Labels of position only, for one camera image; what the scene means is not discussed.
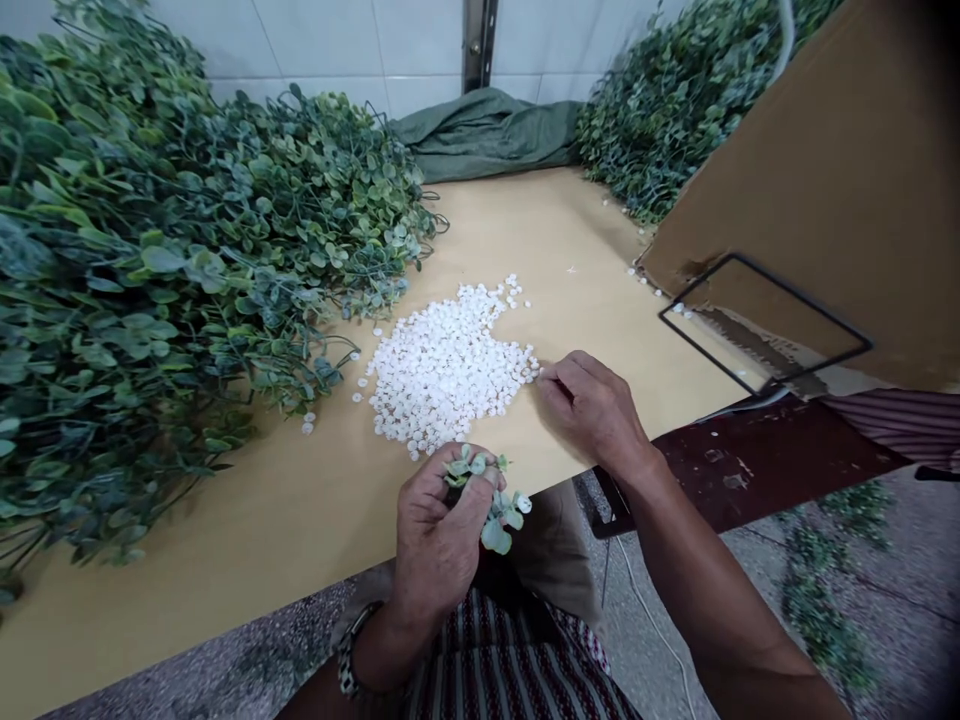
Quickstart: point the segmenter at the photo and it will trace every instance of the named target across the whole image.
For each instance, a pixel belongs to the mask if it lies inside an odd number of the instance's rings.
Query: cardboard sheet
[[[874,341],[805,394],[960,392],[956,77],[923,6],[840,6],[690,181],[643,259],[674,295],[738,250]],[[809,367],[856,345],[734,266],[698,297],[758,355],[780,343]]]
[[[508,311],[494,336],[532,343],[541,360],[574,348],[595,354],[630,382],[651,436],[745,396],[657,319],[664,300],[626,274],[635,226],[579,171],[437,190],[433,205],[453,225],[423,273],[411,274],[396,317],[455,297],[458,283],[495,286],[514,272],[533,306]],[[372,327],[340,328],[363,357],[320,404],[313,435],[296,419],[259,418],[261,437],[149,535],[144,560],[78,569],[65,548],[34,560],[27,594],[0,628],[7,720],[82,697],[394,554],[396,493],[416,466],[403,444],[374,435],[370,405],[350,399],[377,343]],[[736,364],[718,341],[698,340]],[[505,417],[476,422],[469,437],[506,453],[510,487],[529,494],[592,464],[543,422],[534,392],[525,387]]]

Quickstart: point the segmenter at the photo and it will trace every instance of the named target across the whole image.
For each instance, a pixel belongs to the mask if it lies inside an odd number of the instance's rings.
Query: white tiled wall
[[[691,0],[663,0],[661,23]],[[658,0],[500,0],[490,84],[520,100],[586,100],[647,32]]]
[[[690,0],[664,0],[665,20]],[[214,96],[345,92],[391,117],[460,95],[464,0],[152,0],[207,59]],[[657,0],[500,0],[492,85],[530,102],[585,100],[646,32]],[[0,0],[0,32],[55,32],[53,0]]]
[[[53,0],[0,0],[0,33],[56,32]],[[460,95],[463,0],[151,0],[206,57],[218,99],[345,92],[403,117]]]

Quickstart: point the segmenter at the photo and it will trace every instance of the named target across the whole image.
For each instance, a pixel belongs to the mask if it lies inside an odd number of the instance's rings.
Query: green tarp
[[[428,183],[573,165],[581,103],[534,105],[482,88],[390,123]]]

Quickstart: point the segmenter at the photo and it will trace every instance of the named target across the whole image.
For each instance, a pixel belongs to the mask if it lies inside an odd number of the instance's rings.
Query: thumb
[[[493,504],[493,490],[500,484],[500,471],[488,467],[483,475],[474,475],[463,486],[463,493],[440,524],[455,533],[479,538]]]

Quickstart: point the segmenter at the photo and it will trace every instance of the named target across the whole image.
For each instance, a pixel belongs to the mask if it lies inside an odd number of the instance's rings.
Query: person's left hand
[[[448,485],[444,463],[461,458],[461,443],[447,443],[400,488],[397,507],[397,569],[390,602],[408,621],[442,622],[467,596],[480,560],[480,531],[487,521],[494,489],[506,482],[496,464],[474,475],[451,510],[444,505]],[[484,453],[471,445],[470,459]]]

